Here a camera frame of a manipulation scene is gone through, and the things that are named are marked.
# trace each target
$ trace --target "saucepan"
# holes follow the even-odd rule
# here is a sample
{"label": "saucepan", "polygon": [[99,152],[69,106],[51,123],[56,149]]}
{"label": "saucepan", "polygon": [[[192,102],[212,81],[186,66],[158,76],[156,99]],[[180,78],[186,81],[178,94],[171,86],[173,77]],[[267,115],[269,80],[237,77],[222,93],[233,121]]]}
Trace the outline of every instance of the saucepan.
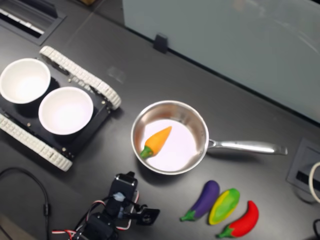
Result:
{"label": "saucepan", "polygon": [[[160,152],[148,159],[140,157],[146,140],[153,134],[172,127]],[[164,175],[190,171],[204,158],[208,149],[225,148],[260,154],[287,155],[287,148],[261,141],[215,141],[209,139],[207,125],[191,106],[173,100],[153,103],[135,119],[131,144],[139,161],[150,170]]]}

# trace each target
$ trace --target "toy eggplant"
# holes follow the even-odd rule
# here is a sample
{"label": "toy eggplant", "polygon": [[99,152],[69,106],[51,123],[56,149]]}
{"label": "toy eggplant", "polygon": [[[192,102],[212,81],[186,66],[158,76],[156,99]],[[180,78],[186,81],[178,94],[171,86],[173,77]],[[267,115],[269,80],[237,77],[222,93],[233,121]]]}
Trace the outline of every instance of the toy eggplant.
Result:
{"label": "toy eggplant", "polygon": [[220,187],[216,181],[208,181],[202,190],[201,195],[195,204],[190,208],[190,210],[181,217],[180,220],[183,221],[196,221],[201,218],[204,214],[209,212],[215,201],[220,194]]}
{"label": "toy eggplant", "polygon": [[162,149],[164,146],[166,140],[169,137],[169,134],[171,132],[172,126],[169,126],[161,131],[158,131],[157,133],[153,134],[151,137],[149,137],[144,144],[144,149],[140,153],[140,156],[143,159],[149,158],[151,156],[155,156],[158,154],[158,152]]}
{"label": "toy eggplant", "polygon": [[239,238],[248,234],[257,224],[259,210],[253,201],[248,201],[248,208],[243,217],[226,226],[222,233],[216,237],[221,238]]}
{"label": "toy eggplant", "polygon": [[237,189],[231,188],[222,193],[213,205],[210,215],[209,224],[215,225],[227,217],[236,209],[240,198],[240,193]]}

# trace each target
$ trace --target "white cable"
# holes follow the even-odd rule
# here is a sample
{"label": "white cable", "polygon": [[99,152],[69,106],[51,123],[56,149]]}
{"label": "white cable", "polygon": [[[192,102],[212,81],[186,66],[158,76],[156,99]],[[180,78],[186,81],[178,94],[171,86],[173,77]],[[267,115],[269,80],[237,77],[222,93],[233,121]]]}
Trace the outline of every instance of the white cable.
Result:
{"label": "white cable", "polygon": [[311,195],[314,197],[314,199],[320,203],[320,198],[317,196],[315,189],[314,189],[314,175],[316,169],[320,166],[320,161],[317,162],[313,167],[311,168],[310,174],[309,174],[309,189],[311,192]]}

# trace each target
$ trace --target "black cable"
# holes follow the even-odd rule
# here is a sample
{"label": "black cable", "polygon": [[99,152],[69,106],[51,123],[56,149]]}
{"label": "black cable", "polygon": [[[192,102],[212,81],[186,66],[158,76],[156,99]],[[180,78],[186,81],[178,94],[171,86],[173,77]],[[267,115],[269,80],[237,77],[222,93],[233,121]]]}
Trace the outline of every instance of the black cable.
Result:
{"label": "black cable", "polygon": [[320,235],[319,235],[318,230],[317,230],[317,222],[320,222],[320,219],[316,219],[316,220],[313,221],[313,231],[314,231],[314,234],[315,234],[316,238],[318,240],[320,240]]}
{"label": "black cable", "polygon": [[47,193],[45,187],[31,172],[29,172],[21,167],[9,167],[9,168],[3,170],[2,172],[0,172],[0,178],[2,178],[5,174],[7,174],[9,172],[17,172],[17,173],[24,174],[24,175],[28,176],[29,178],[31,178],[33,181],[35,181],[38,184],[38,186],[41,188],[41,190],[43,192],[43,196],[44,196],[43,215],[45,216],[46,239],[49,240],[50,239],[50,233],[49,233],[50,204],[49,204],[48,193]]}
{"label": "black cable", "polygon": [[4,228],[1,225],[0,225],[0,230],[1,232],[3,232],[3,234],[6,236],[7,239],[13,240],[12,237],[10,237],[10,235],[6,232],[6,230],[4,230]]}

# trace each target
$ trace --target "dark countertop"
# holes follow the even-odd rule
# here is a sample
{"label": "dark countertop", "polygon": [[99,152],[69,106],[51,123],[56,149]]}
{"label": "dark countertop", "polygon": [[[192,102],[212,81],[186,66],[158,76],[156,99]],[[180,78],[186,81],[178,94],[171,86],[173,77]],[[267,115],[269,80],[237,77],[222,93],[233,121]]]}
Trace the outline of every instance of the dark countertop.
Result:
{"label": "dark countertop", "polygon": [[[307,240],[320,205],[296,197],[286,177],[302,138],[320,144],[320,129],[179,57],[162,54],[151,43],[69,0],[56,5],[66,20],[44,43],[110,84],[121,96],[121,109],[94,136],[73,167],[61,172],[32,157],[26,147],[0,131],[0,169],[20,166],[44,183],[52,204],[52,229],[73,228],[89,204],[108,194],[117,173],[136,172],[140,203],[161,209],[152,227],[132,225],[120,239],[214,239],[253,200],[260,211],[255,229],[244,240]],[[0,27],[0,71],[10,62],[36,57],[40,50]],[[108,69],[124,73],[117,80]],[[139,112],[160,100],[185,102],[202,115],[215,140],[259,140],[286,145],[287,156],[212,150],[192,171],[179,176],[154,174],[132,151],[131,126]],[[216,180],[222,190],[237,188],[240,202],[234,213],[216,226],[179,222],[198,198],[203,184]],[[37,239],[44,239],[43,196],[23,176],[0,181],[0,211]]]}

